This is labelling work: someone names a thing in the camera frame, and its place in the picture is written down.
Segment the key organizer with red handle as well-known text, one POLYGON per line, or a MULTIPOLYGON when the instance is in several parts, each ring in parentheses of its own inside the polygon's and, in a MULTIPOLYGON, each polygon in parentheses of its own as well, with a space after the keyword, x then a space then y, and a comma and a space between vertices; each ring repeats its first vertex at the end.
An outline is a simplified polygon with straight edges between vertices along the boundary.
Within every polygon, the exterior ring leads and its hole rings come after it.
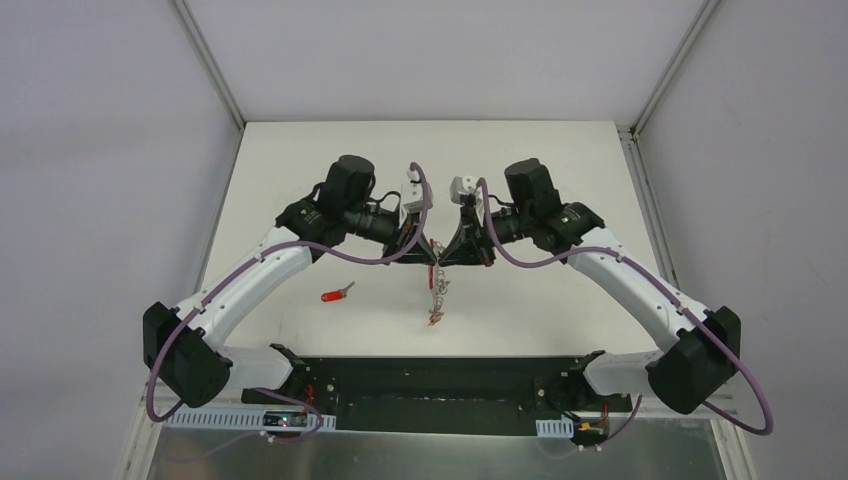
POLYGON ((450 281, 438 262, 428 267, 428 289, 432 297, 432 306, 428 310, 428 327, 438 324, 444 316, 444 300, 450 281))

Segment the key with red tag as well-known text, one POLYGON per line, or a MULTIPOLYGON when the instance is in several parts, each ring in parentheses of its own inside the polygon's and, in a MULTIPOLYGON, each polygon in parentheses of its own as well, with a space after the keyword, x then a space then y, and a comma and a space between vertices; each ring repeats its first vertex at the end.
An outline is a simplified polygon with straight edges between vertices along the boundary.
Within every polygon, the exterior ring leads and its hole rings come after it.
POLYGON ((355 285, 354 282, 350 282, 346 286, 336 289, 333 291, 325 292, 321 295, 320 299, 324 303, 336 302, 339 300, 343 300, 348 296, 350 289, 355 285))

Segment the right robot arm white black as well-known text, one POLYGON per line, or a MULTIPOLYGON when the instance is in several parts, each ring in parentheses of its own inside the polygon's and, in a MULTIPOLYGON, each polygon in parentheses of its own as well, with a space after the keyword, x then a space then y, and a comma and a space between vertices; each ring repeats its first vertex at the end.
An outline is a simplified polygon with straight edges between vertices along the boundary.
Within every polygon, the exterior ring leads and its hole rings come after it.
POLYGON ((741 321, 735 312, 710 309, 655 277, 599 215, 582 203, 562 202, 538 159, 516 162, 504 175, 511 199, 498 211, 484 206, 477 179, 452 180, 460 225, 440 266, 490 266, 497 243, 530 239, 602 288, 657 346, 634 354, 591 354, 582 374, 567 384, 573 405, 590 410, 607 395, 652 394, 671 410, 690 414, 737 373, 741 321))

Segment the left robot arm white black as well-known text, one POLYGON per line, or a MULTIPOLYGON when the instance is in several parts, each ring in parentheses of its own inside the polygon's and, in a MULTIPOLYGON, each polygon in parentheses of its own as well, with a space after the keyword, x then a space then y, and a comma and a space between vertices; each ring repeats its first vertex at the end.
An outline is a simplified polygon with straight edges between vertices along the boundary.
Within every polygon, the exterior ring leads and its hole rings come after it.
POLYGON ((143 361, 149 369, 146 408, 157 422, 156 385, 180 406, 206 405, 227 389, 267 390, 281 404, 297 402, 305 378, 280 346, 232 347, 236 327, 284 282, 325 256, 366 266, 415 263, 422 248, 432 192, 422 167, 411 163, 407 182, 388 210, 372 193, 375 166, 342 155, 308 195, 289 204, 267 233, 220 278, 174 306, 156 302, 142 317, 143 361))

